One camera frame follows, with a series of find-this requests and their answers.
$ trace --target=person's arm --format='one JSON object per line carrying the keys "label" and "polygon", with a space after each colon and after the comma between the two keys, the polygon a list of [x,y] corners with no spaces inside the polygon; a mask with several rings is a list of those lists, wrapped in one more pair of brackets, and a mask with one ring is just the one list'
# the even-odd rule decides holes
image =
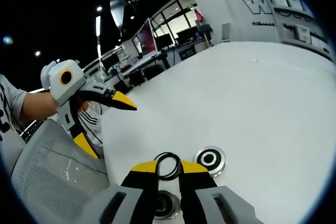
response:
{"label": "person's arm", "polygon": [[57,102],[50,94],[27,93],[19,116],[20,121],[31,121],[48,118],[57,113]]}
{"label": "person's arm", "polygon": [[44,119],[56,113],[57,103],[49,93],[27,93],[14,87],[4,76],[1,83],[8,90],[9,107],[17,121]]}

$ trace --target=person's hand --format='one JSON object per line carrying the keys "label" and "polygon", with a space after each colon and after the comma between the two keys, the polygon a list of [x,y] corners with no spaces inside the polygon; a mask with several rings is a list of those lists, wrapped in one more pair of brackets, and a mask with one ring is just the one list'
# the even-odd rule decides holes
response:
{"label": "person's hand", "polygon": [[88,101],[83,101],[79,96],[76,97],[77,102],[78,102],[78,113],[81,111],[86,111],[89,107],[89,102]]}
{"label": "person's hand", "polygon": [[86,111],[88,109],[88,107],[89,107],[89,102],[88,101],[80,102],[79,106],[78,106],[78,112]]}

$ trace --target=white shirt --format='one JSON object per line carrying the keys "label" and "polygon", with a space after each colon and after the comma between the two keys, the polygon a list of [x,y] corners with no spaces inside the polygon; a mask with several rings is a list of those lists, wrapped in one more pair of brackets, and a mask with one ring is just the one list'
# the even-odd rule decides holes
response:
{"label": "white shirt", "polygon": [[[89,137],[90,141],[98,146],[103,145],[101,133],[101,115],[103,115],[108,109],[109,107],[103,104],[89,101],[87,110],[78,113],[79,121],[87,132],[87,136]],[[51,116],[50,118],[61,124],[57,114]]]}
{"label": "white shirt", "polygon": [[15,128],[27,92],[14,87],[0,74],[0,152],[5,169],[12,174],[16,161],[26,146]]}

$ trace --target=desk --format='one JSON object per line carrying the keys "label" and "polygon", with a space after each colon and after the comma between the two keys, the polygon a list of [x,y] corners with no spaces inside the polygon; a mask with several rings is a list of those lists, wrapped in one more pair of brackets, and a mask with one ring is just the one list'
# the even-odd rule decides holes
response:
{"label": "desk", "polygon": [[[161,152],[192,161],[215,145],[226,154],[217,185],[252,204],[266,224],[298,223],[332,171],[334,77],[333,63],[293,46],[229,42],[202,51],[135,88],[129,98],[138,111],[103,116],[109,179],[120,184]],[[180,196],[177,185],[159,188]],[[182,215],[160,223],[183,223]]]}
{"label": "desk", "polygon": [[152,55],[149,57],[145,57],[143,59],[140,59],[139,61],[137,61],[130,69],[128,69],[127,71],[125,71],[124,73],[122,73],[124,76],[128,76],[131,72],[141,68],[143,65],[145,65],[147,62],[149,62],[150,60],[153,60],[157,57],[159,57],[161,55],[161,52],[158,52],[156,55]]}

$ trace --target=black cable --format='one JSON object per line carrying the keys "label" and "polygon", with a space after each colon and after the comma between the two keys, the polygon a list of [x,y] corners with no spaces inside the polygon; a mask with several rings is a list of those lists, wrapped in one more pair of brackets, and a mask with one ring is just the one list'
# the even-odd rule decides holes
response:
{"label": "black cable", "polygon": [[103,144],[103,142],[102,141],[100,141],[100,139],[94,134],[94,132],[92,132],[92,130],[86,125],[86,123],[84,122],[84,120],[80,117],[80,116],[78,116],[78,118],[82,121],[82,123],[85,125],[85,127],[94,135],[94,137],[101,143],[101,144]]}
{"label": "black cable", "polygon": [[156,170],[156,172],[157,172],[156,175],[158,176],[158,178],[160,180],[170,181],[170,180],[176,179],[180,174],[180,162],[181,162],[181,160],[176,154],[171,153],[171,152],[163,152],[163,153],[161,153],[161,154],[159,154],[158,156],[155,157],[154,160],[157,159],[157,168],[159,167],[160,163],[163,160],[165,160],[166,158],[169,158],[169,157],[176,160],[176,165],[170,173],[168,173],[166,175],[162,175],[162,176],[160,175],[159,169],[157,169]]}

